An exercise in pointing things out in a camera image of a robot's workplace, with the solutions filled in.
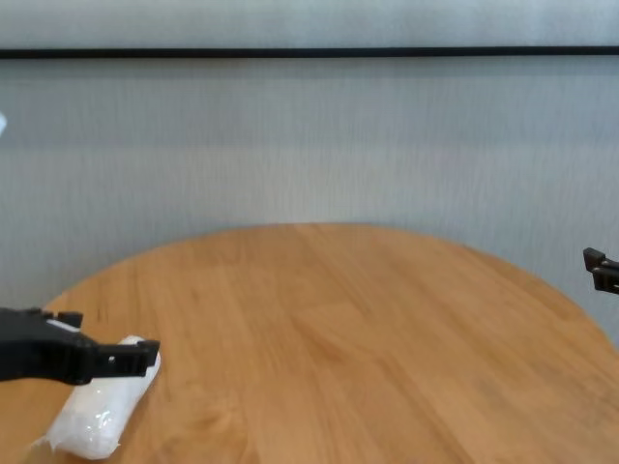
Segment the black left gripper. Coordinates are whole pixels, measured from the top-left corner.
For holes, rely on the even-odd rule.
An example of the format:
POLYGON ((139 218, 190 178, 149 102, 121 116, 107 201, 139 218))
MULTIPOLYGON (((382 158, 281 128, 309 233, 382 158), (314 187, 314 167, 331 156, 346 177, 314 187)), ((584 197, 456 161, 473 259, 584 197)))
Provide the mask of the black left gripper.
POLYGON ((86 385, 93 378, 144 377, 157 340, 99 345, 80 332, 83 314, 38 307, 1 309, 1 380, 45 379, 86 385))

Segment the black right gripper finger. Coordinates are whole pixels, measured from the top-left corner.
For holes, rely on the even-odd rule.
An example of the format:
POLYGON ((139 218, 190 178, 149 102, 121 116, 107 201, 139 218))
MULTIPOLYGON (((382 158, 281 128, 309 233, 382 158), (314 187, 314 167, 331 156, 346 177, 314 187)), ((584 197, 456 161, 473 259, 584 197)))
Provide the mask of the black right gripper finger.
POLYGON ((585 269, 593 278, 597 291, 617 293, 619 288, 619 265, 604 253, 588 247, 583 250, 585 269))

